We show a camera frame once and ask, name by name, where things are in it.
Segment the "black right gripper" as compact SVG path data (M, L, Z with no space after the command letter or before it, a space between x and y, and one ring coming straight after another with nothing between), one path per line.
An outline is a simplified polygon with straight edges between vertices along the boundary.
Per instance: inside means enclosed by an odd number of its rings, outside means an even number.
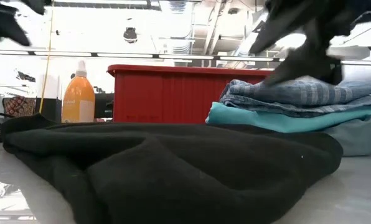
M274 86L310 76L337 85L343 80L340 59L327 54L335 35L348 35L357 21L371 14L371 0L268 0L266 24L249 49L257 54L284 36L302 30L309 36L290 51L263 83Z

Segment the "ribbed silver ceiling duct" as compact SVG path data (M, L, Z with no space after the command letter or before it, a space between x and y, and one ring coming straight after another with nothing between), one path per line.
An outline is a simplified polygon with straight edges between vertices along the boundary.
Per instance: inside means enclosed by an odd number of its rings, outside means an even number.
M169 54L189 54L191 51L194 3L186 0L159 0L166 21Z

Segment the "turquoise shirt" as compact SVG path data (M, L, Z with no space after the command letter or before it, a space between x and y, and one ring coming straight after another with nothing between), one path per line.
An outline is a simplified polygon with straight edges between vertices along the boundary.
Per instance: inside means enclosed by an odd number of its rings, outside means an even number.
M300 133L325 129L371 115L371 107L329 113L313 118L296 118L277 113L255 112L213 102L207 124L249 124L281 133Z

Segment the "white cylinder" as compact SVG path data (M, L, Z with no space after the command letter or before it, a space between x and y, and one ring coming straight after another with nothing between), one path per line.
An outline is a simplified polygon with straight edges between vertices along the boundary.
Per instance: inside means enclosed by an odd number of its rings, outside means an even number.
M62 82L60 80L60 76L58 74L48 74L47 83L44 86L44 75L39 75L36 78L36 87L37 87L37 97L41 98L42 94L44 93L44 98L48 99L61 99L62 95Z

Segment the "orange spray bottle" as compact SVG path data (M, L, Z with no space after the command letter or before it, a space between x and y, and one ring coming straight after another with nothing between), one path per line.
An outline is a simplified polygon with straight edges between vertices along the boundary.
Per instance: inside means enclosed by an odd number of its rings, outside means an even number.
M95 92L88 81L84 60L78 62L62 103L63 123L89 123L95 119Z

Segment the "grey striped garment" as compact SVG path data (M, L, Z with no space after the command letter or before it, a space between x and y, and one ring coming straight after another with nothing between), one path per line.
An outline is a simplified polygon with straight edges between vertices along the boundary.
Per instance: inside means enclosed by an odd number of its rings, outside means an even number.
M301 79L274 86L232 80L219 102L248 111L312 118L371 106L371 80L330 85L319 80Z

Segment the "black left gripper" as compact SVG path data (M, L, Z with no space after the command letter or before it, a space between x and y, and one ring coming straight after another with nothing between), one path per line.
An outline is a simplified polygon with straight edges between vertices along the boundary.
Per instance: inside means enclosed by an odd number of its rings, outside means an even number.
M30 46L31 43L24 30L15 20L18 8L6 6L0 3L0 40L8 38L20 45Z

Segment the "black box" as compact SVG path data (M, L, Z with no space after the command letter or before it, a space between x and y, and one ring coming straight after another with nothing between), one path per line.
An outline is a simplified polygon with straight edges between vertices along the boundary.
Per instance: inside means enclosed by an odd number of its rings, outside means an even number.
M112 118L113 100L113 93L95 93L95 118Z
M41 115L60 123L62 121L62 101L58 98L44 98Z

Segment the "grey-green garment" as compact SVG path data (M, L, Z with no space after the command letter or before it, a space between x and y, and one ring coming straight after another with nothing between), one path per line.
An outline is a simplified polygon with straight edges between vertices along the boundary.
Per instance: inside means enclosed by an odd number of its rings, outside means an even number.
M323 130L343 148L344 157L371 156L371 115Z

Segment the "black ceiling dome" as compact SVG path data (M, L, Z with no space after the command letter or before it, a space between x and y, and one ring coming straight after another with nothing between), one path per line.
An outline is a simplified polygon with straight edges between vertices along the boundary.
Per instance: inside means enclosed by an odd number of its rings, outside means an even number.
M134 44L138 41L136 29L134 27L127 27L123 33L124 40L129 44Z

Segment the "red plastic laundry bin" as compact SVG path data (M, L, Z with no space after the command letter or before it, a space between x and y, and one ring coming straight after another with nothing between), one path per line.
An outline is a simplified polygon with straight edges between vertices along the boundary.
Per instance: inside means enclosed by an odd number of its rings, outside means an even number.
M204 123L231 80L258 83L267 70L110 65L116 122Z

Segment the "black garment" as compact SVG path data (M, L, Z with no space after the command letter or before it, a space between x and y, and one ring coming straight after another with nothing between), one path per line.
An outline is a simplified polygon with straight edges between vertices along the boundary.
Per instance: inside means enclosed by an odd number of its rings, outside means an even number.
M343 155L322 132L241 124L60 124L35 114L0 133L76 224L271 224Z

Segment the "colourful patterned cloth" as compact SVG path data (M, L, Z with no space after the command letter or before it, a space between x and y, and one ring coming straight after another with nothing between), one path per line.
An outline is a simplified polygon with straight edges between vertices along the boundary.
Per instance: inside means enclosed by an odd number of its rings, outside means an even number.
M2 100L4 113L13 117L31 116L35 113L35 98L14 96Z

